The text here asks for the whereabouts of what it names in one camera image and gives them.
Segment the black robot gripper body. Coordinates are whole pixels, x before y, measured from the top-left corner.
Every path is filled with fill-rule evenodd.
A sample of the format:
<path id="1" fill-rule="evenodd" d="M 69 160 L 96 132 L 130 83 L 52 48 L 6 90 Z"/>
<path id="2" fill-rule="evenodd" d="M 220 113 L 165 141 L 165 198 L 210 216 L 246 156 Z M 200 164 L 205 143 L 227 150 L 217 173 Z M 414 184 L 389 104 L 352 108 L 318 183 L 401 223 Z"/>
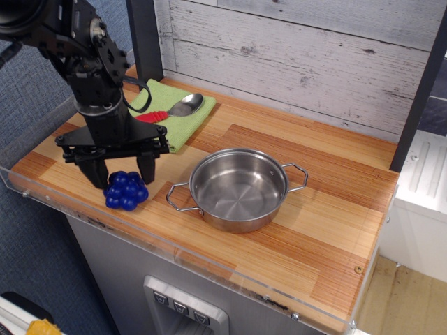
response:
<path id="1" fill-rule="evenodd" d="M 85 114 L 86 125 L 57 136 L 67 163 L 104 161 L 116 158 L 158 158 L 169 152 L 164 126 L 149 124 L 131 116 L 125 105 L 98 115 Z"/>

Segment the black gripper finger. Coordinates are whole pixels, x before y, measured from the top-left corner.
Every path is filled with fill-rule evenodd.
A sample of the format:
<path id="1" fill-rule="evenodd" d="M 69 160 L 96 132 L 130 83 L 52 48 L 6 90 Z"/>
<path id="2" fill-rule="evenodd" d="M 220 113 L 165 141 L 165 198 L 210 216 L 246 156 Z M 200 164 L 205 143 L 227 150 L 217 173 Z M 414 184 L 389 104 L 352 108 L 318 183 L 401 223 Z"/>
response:
<path id="1" fill-rule="evenodd" d="M 94 187 L 103 190 L 108 186 L 109 173 L 104 158 L 76 158 L 75 164 Z"/>
<path id="2" fill-rule="evenodd" d="M 145 185 L 148 185 L 154 181 L 155 178 L 155 157 L 153 153 L 148 153 L 136 158 L 137 165 L 140 170 L 140 176 Z"/>

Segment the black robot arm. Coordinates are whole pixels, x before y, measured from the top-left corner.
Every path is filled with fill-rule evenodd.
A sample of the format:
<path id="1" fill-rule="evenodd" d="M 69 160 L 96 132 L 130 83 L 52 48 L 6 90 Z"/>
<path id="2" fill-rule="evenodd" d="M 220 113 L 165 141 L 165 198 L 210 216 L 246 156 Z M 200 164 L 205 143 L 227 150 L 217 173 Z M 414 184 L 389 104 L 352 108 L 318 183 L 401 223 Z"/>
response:
<path id="1" fill-rule="evenodd" d="M 1 39 L 11 43 L 1 53 L 2 64 L 23 45 L 36 47 L 71 88 L 86 125 L 55 140 L 67 163 L 104 189 L 106 160 L 135 157 L 144 183 L 153 182 L 155 160 L 169 152 L 168 131 L 131 116 L 123 83 L 149 87 L 126 75 L 125 51 L 88 1 L 2 1 Z"/>

